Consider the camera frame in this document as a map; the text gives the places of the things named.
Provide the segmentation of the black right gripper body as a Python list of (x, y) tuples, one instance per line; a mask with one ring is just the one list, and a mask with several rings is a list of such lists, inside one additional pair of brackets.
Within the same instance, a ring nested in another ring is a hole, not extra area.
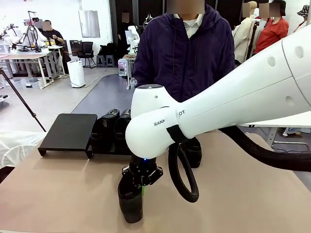
[(163, 175), (163, 169), (156, 164), (156, 158), (146, 159), (131, 156), (128, 166), (122, 169), (122, 175), (135, 187), (154, 184)]

